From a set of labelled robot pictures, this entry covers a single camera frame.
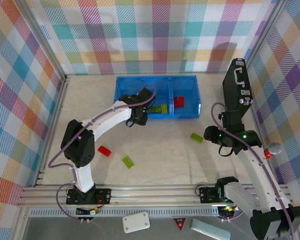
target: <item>lime green block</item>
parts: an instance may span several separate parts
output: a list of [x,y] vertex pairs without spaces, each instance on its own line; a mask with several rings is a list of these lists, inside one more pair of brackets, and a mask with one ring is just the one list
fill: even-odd
[[197,141],[200,144],[204,140],[204,138],[202,136],[199,136],[198,134],[195,134],[195,133],[192,133],[190,138],[192,138],[193,140]]
[[149,113],[161,113],[161,106],[152,106],[152,107],[150,107]]
[[129,156],[125,156],[124,158],[122,158],[122,161],[128,167],[128,169],[131,169],[135,165]]
[[167,114],[168,113],[168,106],[167,106],[167,104],[161,104],[161,112],[163,114]]

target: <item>red triangle sticker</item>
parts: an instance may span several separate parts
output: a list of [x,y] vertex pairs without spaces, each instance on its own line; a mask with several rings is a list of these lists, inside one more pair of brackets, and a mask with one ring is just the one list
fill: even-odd
[[180,231],[182,231],[182,228],[185,225],[186,219],[187,219],[186,217],[176,217],[173,219],[175,221],[177,227],[180,229]]

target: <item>red block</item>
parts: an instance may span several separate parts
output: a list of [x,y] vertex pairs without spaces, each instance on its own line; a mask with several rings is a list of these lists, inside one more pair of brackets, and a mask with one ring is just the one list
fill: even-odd
[[175,107],[175,108],[179,107],[179,104],[178,104],[178,97],[176,97],[176,96],[173,97],[173,103],[174,103],[174,107]]
[[184,96],[180,96],[179,97],[179,101],[178,101],[178,106],[183,108],[185,106],[185,97]]
[[107,156],[107,157],[109,157],[110,154],[111,154],[111,151],[110,151],[108,148],[104,147],[104,146],[100,146],[100,147],[98,148],[98,151],[99,151],[100,153],[102,153],[103,155]]

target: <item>green block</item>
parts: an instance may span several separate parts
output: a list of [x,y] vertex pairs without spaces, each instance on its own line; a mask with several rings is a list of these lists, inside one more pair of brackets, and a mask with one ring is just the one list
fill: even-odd
[[167,104],[161,104],[161,112],[163,114],[167,114],[168,113],[168,106],[167,106]]
[[161,106],[152,106],[152,107],[150,107],[149,113],[161,113]]
[[202,136],[199,136],[198,134],[195,134],[195,133],[192,133],[190,138],[192,138],[193,140],[197,141],[200,144],[204,140],[204,138]]
[[122,158],[122,161],[128,167],[128,169],[131,169],[135,165],[129,156],[125,156],[124,158]]

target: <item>plaid wallpaper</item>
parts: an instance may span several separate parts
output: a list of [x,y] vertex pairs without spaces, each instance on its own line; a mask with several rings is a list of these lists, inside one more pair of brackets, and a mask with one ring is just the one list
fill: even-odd
[[276,0],[27,0],[69,74],[225,72]]
[[0,0],[0,240],[34,177],[60,86],[16,5]]
[[264,139],[284,148],[273,159],[279,181],[300,205],[300,0],[291,0],[249,71]]

